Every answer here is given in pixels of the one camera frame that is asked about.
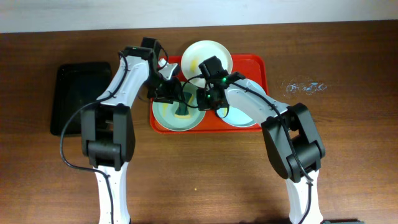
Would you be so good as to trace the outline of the cream white plate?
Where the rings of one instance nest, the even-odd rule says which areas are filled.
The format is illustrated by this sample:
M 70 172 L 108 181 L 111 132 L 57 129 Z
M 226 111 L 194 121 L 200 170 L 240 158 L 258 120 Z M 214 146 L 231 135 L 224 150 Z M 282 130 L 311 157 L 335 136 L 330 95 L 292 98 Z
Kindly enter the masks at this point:
M 198 68 L 204 60 L 216 56 L 221 60 L 224 69 L 231 73 L 233 59 L 230 52 L 222 44 L 212 40 L 201 40 L 195 42 L 184 51 L 181 59 L 181 69 L 188 80 L 189 78 L 201 75 Z

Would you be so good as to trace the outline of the red plastic tray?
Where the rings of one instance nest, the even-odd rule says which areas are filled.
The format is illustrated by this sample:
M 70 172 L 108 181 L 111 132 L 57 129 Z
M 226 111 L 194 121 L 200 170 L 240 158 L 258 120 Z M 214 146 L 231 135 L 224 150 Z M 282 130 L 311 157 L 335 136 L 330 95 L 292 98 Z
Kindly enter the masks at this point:
M 266 68 L 262 58 L 256 54 L 232 54 L 233 71 L 242 73 L 246 78 L 255 81 L 268 93 Z M 159 134 L 210 134 L 210 133 L 236 133 L 236 132 L 260 132 L 262 128 L 258 124 L 250 127 L 239 128 L 229 125 L 217 118 L 213 111 L 207 111 L 202 121 L 187 131 L 171 131 L 161 126 L 156 121 L 153 109 L 150 109 L 150 126 Z

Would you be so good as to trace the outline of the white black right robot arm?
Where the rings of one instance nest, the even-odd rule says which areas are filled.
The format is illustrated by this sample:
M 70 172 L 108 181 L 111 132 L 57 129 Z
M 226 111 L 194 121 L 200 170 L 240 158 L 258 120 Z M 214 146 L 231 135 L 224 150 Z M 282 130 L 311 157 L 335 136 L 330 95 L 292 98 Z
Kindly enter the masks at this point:
M 238 72 L 201 78 L 205 86 L 197 93 L 199 110 L 233 107 L 262 128 L 269 162 L 287 186 L 290 222 L 323 223 L 317 184 L 325 147 L 309 109 L 269 97 Z

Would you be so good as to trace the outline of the yellow green sponge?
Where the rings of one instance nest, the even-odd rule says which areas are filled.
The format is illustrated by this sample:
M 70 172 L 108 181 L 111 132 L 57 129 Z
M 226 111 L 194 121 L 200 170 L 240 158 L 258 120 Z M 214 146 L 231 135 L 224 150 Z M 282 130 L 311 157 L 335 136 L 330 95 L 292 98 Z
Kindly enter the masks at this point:
M 180 102 L 175 110 L 174 116 L 178 119 L 190 119 L 191 114 L 188 110 L 188 106 L 185 103 Z

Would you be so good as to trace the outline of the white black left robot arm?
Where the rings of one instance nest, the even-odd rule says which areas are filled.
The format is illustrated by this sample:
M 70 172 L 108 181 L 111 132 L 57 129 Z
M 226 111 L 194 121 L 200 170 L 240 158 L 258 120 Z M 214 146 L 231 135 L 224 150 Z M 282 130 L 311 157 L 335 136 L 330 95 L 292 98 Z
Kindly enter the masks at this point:
M 142 86 L 149 98 L 175 102 L 179 97 L 177 63 L 159 57 L 163 48 L 126 47 L 119 68 L 97 99 L 81 111 L 82 151 L 99 192 L 100 223 L 130 223 L 126 173 L 136 145 L 131 108 Z

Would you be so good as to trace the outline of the light blue plate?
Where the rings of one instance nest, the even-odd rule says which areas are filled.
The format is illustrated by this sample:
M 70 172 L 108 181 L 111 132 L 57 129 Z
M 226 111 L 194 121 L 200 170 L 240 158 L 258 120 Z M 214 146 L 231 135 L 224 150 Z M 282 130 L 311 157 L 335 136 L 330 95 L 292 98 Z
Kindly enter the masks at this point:
M 248 88 L 250 88 L 251 90 L 259 90 L 260 93 L 266 94 L 266 91 L 263 89 L 262 86 L 260 86 L 260 84 L 256 83 L 253 80 L 248 80 L 250 84 Z M 237 128 L 246 128 L 257 124 L 243 111 L 231 106 L 229 103 L 228 106 L 228 108 L 220 108 L 215 112 L 216 116 L 222 119 L 225 123 Z

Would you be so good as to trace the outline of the pale green plate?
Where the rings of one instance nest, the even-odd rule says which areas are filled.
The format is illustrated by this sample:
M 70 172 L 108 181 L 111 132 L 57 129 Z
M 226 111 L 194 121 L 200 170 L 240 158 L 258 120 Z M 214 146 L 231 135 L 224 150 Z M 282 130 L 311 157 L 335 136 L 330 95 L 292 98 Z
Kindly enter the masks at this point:
M 187 83 L 183 89 L 183 96 L 185 99 L 185 104 L 188 106 L 188 110 L 191 114 L 190 119 L 178 119 L 174 116 L 175 110 L 178 107 L 178 102 L 173 102 L 172 104 L 161 103 L 161 102 L 153 102 L 152 104 L 152 113 L 154 115 L 155 120 L 165 129 L 170 131 L 188 131 L 193 129 L 205 117 L 205 111 L 200 111 L 198 108 L 194 108 L 197 106 L 196 100 L 196 90 L 197 86 Z

